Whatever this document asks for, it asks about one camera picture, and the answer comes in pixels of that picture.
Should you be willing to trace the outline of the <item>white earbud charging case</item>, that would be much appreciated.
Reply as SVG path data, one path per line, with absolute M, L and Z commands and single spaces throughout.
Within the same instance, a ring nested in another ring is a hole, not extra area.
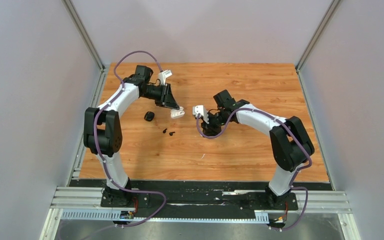
M 182 118 L 184 115 L 185 115 L 185 111 L 183 108 L 170 110 L 170 117 L 172 119 L 179 119 L 179 118 Z

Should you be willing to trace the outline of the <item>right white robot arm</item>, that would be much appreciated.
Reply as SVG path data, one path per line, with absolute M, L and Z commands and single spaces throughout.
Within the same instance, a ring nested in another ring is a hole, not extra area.
M 285 203 L 285 195 L 292 190 L 299 172 L 313 163 L 311 156 L 315 147 L 303 122 L 297 116 L 277 116 L 247 100 L 235 100 L 227 90 L 213 98 L 217 105 L 215 113 L 206 110 L 203 105 L 192 109 L 198 132 L 204 138 L 215 139 L 225 132 L 230 123 L 237 123 L 268 136 L 276 168 L 266 188 L 265 201 L 270 208 L 278 209 Z

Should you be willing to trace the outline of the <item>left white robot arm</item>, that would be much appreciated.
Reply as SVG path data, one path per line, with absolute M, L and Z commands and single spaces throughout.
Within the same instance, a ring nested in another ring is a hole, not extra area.
M 106 190 L 114 194 L 115 202 L 122 207 L 129 206 L 133 194 L 140 194 L 141 191 L 131 188 L 130 178 L 122 165 L 121 116 L 139 98 L 153 100 L 156 106 L 162 108 L 181 108 L 175 100 L 171 84 L 167 83 L 172 71 L 160 71 L 158 84 L 150 82 L 153 73 L 150 67 L 137 65 L 135 72 L 121 80 L 119 88 L 107 101 L 97 107 L 88 107 L 84 113 L 83 144 L 101 163 Z

